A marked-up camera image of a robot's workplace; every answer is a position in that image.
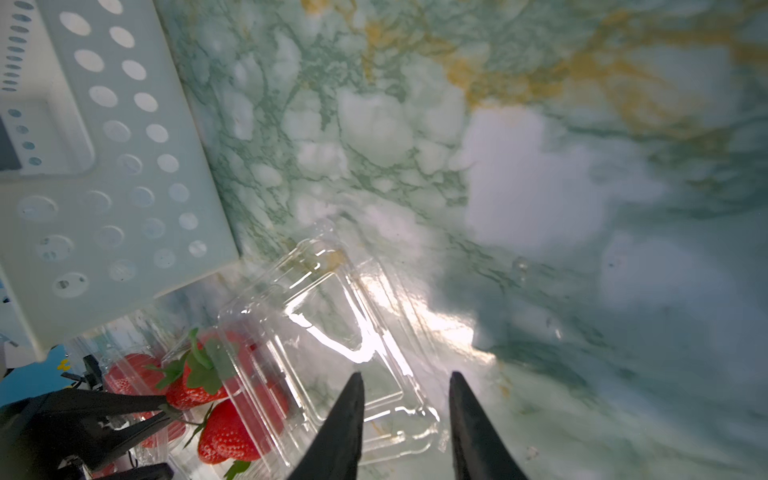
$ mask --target marble countertop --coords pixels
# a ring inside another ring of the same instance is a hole
[[[155,3],[242,254],[200,311],[343,216],[531,478],[765,478],[765,2]]]

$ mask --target blue surface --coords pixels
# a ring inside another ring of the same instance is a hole
[[[58,369],[66,358],[63,346],[57,346],[43,363],[32,363],[13,370],[0,382],[0,406],[43,393],[63,389],[71,384]]]

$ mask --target white plastic basket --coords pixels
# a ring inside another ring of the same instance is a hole
[[[151,0],[3,0],[0,51],[0,276],[41,358],[237,258]]]

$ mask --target plastic container lid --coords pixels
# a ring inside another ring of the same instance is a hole
[[[375,260],[356,259],[332,231],[301,241],[222,309],[219,341],[206,343],[263,475],[293,469],[353,372],[366,386],[360,465],[423,452],[439,433],[438,413],[361,281]],[[241,348],[242,338],[257,348]]]

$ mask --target perforated plastic panel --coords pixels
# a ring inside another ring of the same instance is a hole
[[[0,275],[37,351],[237,258],[151,0],[6,1],[0,34]]]

